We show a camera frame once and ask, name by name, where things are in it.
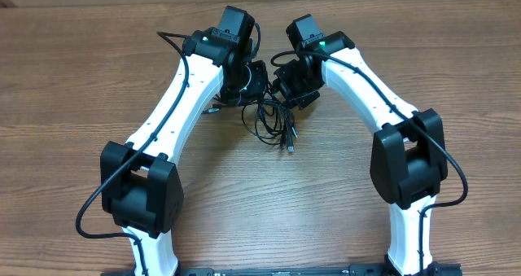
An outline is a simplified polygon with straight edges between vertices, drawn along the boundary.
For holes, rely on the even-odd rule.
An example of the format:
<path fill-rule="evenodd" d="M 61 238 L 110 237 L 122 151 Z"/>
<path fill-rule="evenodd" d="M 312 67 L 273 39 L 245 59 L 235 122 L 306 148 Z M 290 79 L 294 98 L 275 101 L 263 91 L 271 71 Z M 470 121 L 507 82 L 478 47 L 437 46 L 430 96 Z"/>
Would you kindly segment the black usb cable white plug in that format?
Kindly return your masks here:
<path fill-rule="evenodd" d="M 241 120 L 245 129 L 262 143 L 286 148 L 289 153 L 293 153 L 297 139 L 296 119 L 293 111 L 283 105 L 275 93 L 273 86 L 268 84 L 258 99 L 239 103 L 242 108 Z M 254 109 L 252 126 L 245 120 L 248 107 Z"/>

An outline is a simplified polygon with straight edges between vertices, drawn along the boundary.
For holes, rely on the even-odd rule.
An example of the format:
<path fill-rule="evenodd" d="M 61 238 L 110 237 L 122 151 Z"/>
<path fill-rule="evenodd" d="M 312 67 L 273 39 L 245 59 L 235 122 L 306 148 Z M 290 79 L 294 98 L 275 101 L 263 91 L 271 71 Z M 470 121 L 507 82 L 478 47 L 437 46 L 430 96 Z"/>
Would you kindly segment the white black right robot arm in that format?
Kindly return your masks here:
<path fill-rule="evenodd" d="M 339 93 L 373 136 L 370 178 L 389 205 L 391 242 L 380 264 L 351 264 L 347 275 L 460 275 L 459 264 L 431 255 L 430 220 L 440 184 L 454 159 L 444 145 L 440 116 L 420 112 L 393 93 L 342 32 L 286 34 L 296 58 L 281 64 L 275 85 L 292 106 L 305 107 L 323 85 Z"/>

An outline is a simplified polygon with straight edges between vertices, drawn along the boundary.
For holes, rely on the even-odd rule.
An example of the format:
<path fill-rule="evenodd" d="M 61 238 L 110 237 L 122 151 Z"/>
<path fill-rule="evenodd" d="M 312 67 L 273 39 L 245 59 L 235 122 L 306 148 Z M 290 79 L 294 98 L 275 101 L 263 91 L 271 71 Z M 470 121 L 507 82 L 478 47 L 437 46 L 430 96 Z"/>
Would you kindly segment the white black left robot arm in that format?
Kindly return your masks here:
<path fill-rule="evenodd" d="M 265 66 L 254 57 L 258 23 L 227 6 L 216 27 L 182 36 L 170 86 L 125 143 L 108 142 L 100 156 L 101 182 L 80 208 L 77 233 L 87 239 L 127 238 L 135 259 L 129 275 L 174 275 L 178 259 L 171 229 L 184 193 L 178 174 L 182 149 L 214 97 L 229 107 L 263 94 Z"/>

